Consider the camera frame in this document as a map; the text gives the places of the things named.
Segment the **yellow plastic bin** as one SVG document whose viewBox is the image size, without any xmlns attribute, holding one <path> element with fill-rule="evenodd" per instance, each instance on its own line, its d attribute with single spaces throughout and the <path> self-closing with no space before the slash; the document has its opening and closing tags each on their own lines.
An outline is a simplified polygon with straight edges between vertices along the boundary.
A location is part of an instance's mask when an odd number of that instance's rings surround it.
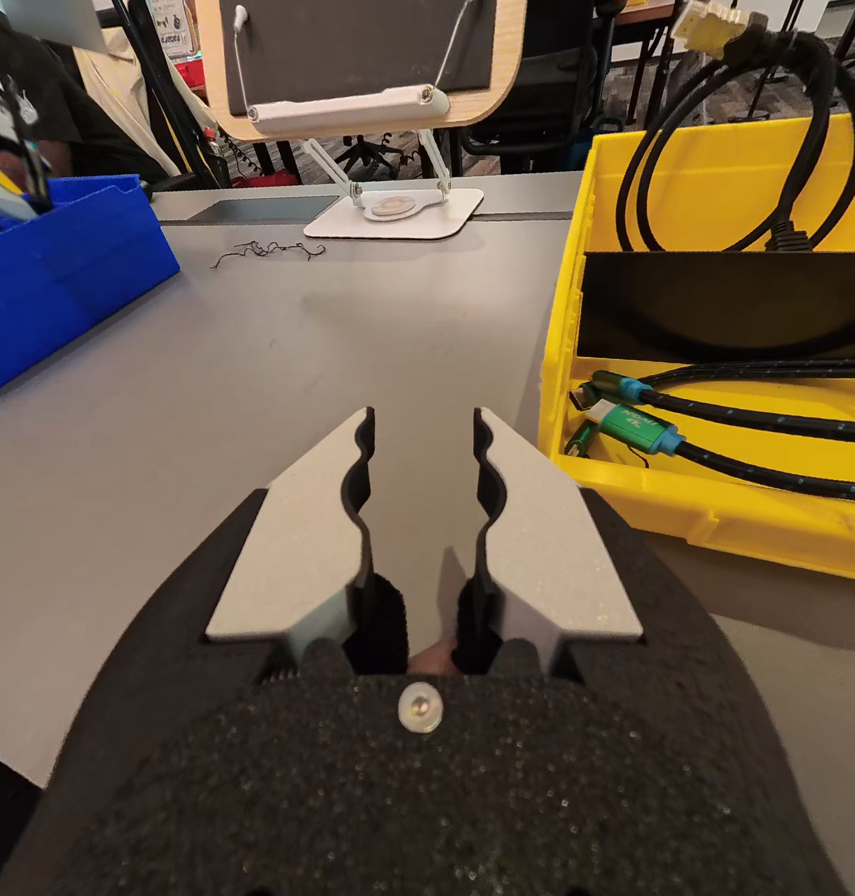
<svg viewBox="0 0 855 896">
<path fill-rule="evenodd" d="M 807 120 L 677 130 L 652 177 L 648 213 L 665 252 L 725 252 L 776 205 Z M 619 133 L 594 143 L 582 174 L 541 366 L 538 447 L 579 484 L 597 490 L 640 530 L 689 544 L 855 579 L 855 501 L 800 495 L 749 483 L 682 456 L 647 456 L 605 431 L 588 438 L 584 456 L 567 442 L 585 418 L 569 393 L 610 371 L 645 380 L 691 410 L 723 407 L 794 419 L 855 424 L 855 358 L 816 358 L 828 376 L 776 378 L 745 370 L 741 378 L 668 383 L 654 375 L 687 362 L 582 357 L 576 352 L 581 284 L 590 252 L 621 252 L 615 205 L 627 163 L 642 135 Z M 855 198 L 814 252 L 855 252 Z"/>
</svg>

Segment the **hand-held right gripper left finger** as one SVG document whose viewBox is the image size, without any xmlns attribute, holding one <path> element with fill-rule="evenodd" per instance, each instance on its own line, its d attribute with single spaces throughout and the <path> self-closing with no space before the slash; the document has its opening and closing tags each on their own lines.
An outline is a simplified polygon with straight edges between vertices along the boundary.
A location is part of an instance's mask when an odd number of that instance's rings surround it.
<svg viewBox="0 0 855 896">
<path fill-rule="evenodd" d="M 361 510 L 376 415 L 359 409 L 265 488 L 207 625 L 212 642 L 270 641 L 299 663 L 326 639 L 360 673 L 404 673 L 404 601 L 377 575 Z"/>
</svg>

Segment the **blue plastic bin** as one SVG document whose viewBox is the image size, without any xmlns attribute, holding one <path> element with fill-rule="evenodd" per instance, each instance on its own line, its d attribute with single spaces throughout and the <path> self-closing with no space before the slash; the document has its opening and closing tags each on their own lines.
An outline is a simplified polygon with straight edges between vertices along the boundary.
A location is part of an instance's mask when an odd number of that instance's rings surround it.
<svg viewBox="0 0 855 896">
<path fill-rule="evenodd" d="M 49 190 L 39 217 L 0 216 L 0 389 L 179 272 L 138 175 Z"/>
</svg>

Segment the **black bin divider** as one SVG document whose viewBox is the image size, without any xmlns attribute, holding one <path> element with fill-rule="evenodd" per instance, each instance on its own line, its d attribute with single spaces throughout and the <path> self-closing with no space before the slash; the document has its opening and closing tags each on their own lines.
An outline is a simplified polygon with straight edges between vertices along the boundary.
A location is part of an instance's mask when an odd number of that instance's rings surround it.
<svg viewBox="0 0 855 896">
<path fill-rule="evenodd" d="M 590 252 L 582 357 L 855 358 L 855 252 Z"/>
</svg>

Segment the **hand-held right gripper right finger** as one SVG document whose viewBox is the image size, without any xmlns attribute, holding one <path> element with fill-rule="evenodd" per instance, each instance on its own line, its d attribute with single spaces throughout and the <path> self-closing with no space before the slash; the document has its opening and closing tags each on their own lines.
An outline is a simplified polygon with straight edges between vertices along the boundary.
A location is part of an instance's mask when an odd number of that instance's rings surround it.
<svg viewBox="0 0 855 896">
<path fill-rule="evenodd" d="M 637 642 L 643 627 L 576 482 L 490 409 L 474 410 L 473 454 L 486 521 L 459 599 L 457 668 L 486 673 L 517 639 L 544 673 L 571 641 Z"/>
</svg>

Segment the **white panel stand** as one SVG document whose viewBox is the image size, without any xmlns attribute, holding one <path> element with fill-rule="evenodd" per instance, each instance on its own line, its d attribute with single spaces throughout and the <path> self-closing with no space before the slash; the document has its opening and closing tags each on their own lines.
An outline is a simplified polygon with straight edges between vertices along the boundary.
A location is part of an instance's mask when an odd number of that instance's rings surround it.
<svg viewBox="0 0 855 896">
<path fill-rule="evenodd" d="M 446 44 L 441 62 L 431 81 L 384 87 L 380 90 L 343 87 L 326 98 L 273 99 L 251 101 L 247 96 L 241 61 L 241 39 L 253 34 L 253 17 L 237 3 L 232 16 L 232 42 L 238 82 L 248 121 L 259 133 L 289 126 L 303 135 L 303 149 L 346 192 L 335 210 L 305 228 L 308 238 L 330 239 L 413 239 L 436 240 L 457 233 L 477 209 L 483 195 L 478 190 L 455 190 L 450 169 L 435 141 L 430 123 L 447 115 L 449 95 L 440 82 L 446 70 L 463 21 L 473 2 L 463 2 Z M 356 126 L 418 125 L 421 147 L 427 152 L 435 172 L 432 189 L 372 190 L 350 175 L 325 151 L 317 132 L 352 133 Z"/>
</svg>

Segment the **black hdmi switch with cable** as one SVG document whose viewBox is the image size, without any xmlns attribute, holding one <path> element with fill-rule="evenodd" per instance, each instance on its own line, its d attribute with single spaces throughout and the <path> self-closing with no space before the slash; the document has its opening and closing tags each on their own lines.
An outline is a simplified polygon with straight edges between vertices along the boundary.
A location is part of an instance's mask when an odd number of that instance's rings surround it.
<svg viewBox="0 0 855 896">
<path fill-rule="evenodd" d="M 741 75 L 781 67 L 804 86 L 812 116 L 774 210 L 754 230 L 728 246 L 727 251 L 743 251 L 769 233 L 764 247 L 767 252 L 812 252 L 831 234 L 855 198 L 855 79 L 834 58 L 825 41 L 814 33 L 794 29 L 773 31 L 763 14 L 745 13 L 720 2 L 685 2 L 673 29 L 688 50 L 705 55 L 708 61 L 652 118 L 625 169 L 615 205 L 621 250 L 634 251 L 627 228 L 627 205 L 632 191 L 635 191 L 636 226 L 645 248 L 652 252 L 664 250 L 652 231 L 648 213 L 651 182 L 660 156 L 689 113 Z M 834 206 L 818 229 L 809 235 L 795 226 L 793 208 L 825 149 L 836 94 L 841 96 L 850 115 L 851 162 Z"/>
</svg>

